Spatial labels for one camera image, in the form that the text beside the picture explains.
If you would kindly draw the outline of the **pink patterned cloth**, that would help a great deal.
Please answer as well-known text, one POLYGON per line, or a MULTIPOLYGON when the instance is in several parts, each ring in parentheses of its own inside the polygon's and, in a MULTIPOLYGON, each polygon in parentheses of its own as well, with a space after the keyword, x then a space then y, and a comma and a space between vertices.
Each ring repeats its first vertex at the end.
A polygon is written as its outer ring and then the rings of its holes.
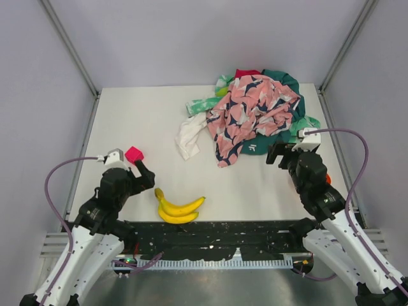
POLYGON ((266 75, 236 78, 228 93, 207 112, 207 127, 215 142, 217 166, 236 163, 244 142, 258 135, 287 131, 304 116, 304 99, 288 85, 266 75))

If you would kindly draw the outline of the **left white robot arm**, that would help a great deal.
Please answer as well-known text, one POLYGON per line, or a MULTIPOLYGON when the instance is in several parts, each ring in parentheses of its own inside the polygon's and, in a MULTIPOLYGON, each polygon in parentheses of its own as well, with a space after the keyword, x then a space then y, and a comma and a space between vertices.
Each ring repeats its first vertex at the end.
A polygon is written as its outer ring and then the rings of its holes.
POLYGON ((141 160, 140 172, 121 164, 107 165, 99 186, 78 211, 68 244, 44 283, 35 293, 24 295, 21 305, 81 305, 108 265, 136 240, 134 227, 118 219, 129 197, 151 189, 155 174, 141 160))

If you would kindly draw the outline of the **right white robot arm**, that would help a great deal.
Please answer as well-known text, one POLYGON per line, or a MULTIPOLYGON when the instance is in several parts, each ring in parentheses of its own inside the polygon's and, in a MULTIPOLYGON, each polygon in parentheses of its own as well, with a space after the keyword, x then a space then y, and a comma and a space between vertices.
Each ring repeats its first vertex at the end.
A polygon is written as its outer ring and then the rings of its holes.
POLYGON ((319 257, 349 287, 357 305, 407 305, 407 277, 395 269, 363 231, 343 196, 328 182, 327 168, 315 151, 293 143, 269 147, 267 164, 282 160, 306 211, 290 226, 297 242, 319 257))

